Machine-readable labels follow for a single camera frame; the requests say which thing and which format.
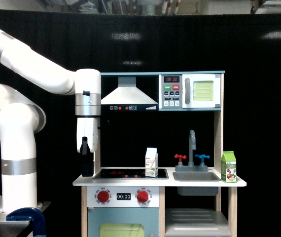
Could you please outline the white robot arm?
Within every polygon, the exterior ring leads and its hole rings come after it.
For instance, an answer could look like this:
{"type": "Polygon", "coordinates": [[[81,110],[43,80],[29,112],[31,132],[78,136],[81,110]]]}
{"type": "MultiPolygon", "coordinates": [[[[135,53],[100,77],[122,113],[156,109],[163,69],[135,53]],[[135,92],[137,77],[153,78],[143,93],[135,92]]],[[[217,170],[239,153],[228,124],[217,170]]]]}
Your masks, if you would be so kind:
{"type": "MultiPolygon", "coordinates": [[[[100,72],[69,71],[2,30],[0,63],[48,92],[75,96],[77,150],[92,158],[98,148],[100,72]]],[[[35,133],[45,124],[42,108],[12,87],[0,84],[2,212],[37,206],[35,133]]]]}

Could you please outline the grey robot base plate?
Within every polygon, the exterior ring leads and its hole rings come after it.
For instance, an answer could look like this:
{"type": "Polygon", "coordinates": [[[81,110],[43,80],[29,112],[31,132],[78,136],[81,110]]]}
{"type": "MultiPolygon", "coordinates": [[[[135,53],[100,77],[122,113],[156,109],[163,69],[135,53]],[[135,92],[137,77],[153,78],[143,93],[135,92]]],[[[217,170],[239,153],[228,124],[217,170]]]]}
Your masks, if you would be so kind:
{"type": "Polygon", "coordinates": [[[23,207],[11,213],[0,210],[0,225],[32,224],[38,232],[45,232],[46,220],[43,212],[50,206],[50,201],[40,201],[36,207],[23,207]]]}

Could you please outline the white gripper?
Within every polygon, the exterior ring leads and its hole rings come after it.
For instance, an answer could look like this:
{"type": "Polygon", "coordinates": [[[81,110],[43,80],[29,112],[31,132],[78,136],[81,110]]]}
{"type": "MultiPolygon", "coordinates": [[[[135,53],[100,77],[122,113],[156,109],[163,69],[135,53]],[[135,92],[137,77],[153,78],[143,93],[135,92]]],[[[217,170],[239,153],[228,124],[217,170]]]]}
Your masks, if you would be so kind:
{"type": "Polygon", "coordinates": [[[76,144],[81,154],[81,172],[83,177],[94,174],[94,152],[99,148],[100,118],[77,118],[76,144]]]}

